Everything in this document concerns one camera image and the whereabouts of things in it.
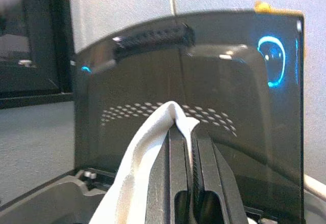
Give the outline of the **silver top-load washing machine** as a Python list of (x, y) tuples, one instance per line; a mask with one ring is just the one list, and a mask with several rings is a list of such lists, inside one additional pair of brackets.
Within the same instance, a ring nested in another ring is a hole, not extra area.
[[(89, 224), (114, 179), (114, 174), (94, 169), (61, 176), (0, 207), (0, 224)], [(303, 220), (264, 217), (257, 210), (244, 210), (249, 224), (326, 224), (326, 211), (311, 195)], [(189, 224), (197, 224), (192, 189)]]

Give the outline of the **white cloth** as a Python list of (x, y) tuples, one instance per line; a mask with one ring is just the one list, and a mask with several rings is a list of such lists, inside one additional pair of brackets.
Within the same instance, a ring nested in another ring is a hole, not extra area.
[(145, 224), (150, 172), (167, 136), (176, 125), (192, 157), (191, 133), (199, 120), (185, 115), (175, 101), (158, 107), (132, 138), (113, 185), (99, 203), (89, 224)]

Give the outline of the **small yellow object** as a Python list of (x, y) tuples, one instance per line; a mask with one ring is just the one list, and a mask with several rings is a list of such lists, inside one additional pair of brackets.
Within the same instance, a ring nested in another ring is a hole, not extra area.
[(273, 15), (303, 15), (301, 11), (273, 8), (270, 4), (262, 1), (255, 2), (254, 11), (256, 13), (273, 14)]

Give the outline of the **dark tinted washer lid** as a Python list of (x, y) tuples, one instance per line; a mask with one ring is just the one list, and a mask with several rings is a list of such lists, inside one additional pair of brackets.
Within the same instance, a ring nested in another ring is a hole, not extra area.
[(116, 177), (132, 138), (168, 101), (200, 123), (243, 206), (304, 218), (303, 15), (188, 13), (109, 34), (76, 56), (78, 170)]

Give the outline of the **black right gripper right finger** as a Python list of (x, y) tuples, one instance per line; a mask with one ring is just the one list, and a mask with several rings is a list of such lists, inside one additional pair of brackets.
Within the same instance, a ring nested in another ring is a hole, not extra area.
[(197, 224), (249, 224), (232, 170), (206, 133), (192, 133)]

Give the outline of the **black metal frame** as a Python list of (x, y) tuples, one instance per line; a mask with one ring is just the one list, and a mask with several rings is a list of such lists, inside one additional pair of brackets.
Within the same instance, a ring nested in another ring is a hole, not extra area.
[(70, 0), (0, 0), (0, 109), (72, 100)]

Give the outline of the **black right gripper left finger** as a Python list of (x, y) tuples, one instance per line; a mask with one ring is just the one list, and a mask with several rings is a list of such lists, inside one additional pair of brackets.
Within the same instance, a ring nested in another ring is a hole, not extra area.
[(190, 202), (186, 139), (171, 128), (150, 172), (145, 224), (189, 224)]

